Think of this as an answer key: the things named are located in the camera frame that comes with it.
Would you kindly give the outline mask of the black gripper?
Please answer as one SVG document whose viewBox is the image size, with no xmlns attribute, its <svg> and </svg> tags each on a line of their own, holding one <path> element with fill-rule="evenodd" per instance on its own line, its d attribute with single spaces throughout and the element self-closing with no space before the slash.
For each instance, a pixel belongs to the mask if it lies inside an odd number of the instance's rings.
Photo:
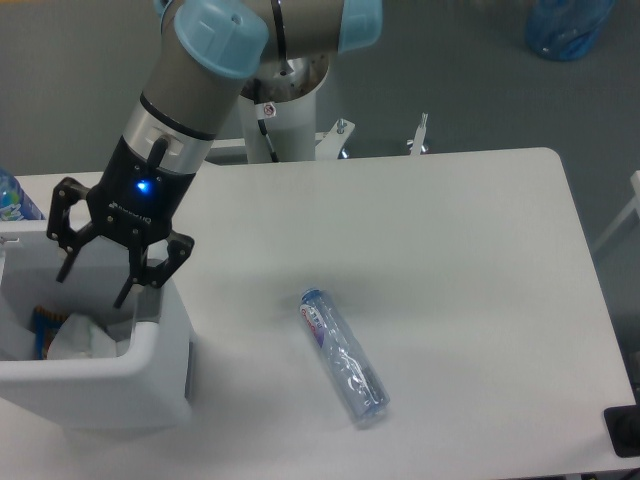
<svg viewBox="0 0 640 480">
<path fill-rule="evenodd" d="M 195 175 L 160 166 L 168 147 L 168 138 L 162 136 L 153 142 L 148 157 L 142 158 L 121 139 L 100 181 L 90 190 L 72 177 L 54 187 L 46 235 L 65 254 L 57 282 L 65 281 L 81 249 L 98 235 L 127 247 L 129 254 L 129 275 L 114 308 L 122 307 L 134 286 L 161 288 L 189 259 L 194 239 L 172 231 L 172 219 Z M 85 200 L 91 220 L 74 230 L 71 209 Z M 161 240 L 166 256 L 149 258 L 149 248 Z"/>
</svg>

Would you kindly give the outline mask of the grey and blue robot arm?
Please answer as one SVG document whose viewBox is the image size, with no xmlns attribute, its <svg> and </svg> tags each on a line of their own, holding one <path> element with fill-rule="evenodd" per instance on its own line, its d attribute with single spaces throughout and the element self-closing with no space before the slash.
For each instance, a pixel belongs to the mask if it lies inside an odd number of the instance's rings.
<svg viewBox="0 0 640 480">
<path fill-rule="evenodd" d="M 124 247 L 135 286 L 162 287 L 194 248 L 174 215 L 241 92 L 261 66 L 374 44 L 379 1 L 159 1 L 161 53 L 99 180 L 53 189 L 46 234 L 63 282 L 98 237 Z"/>
</svg>

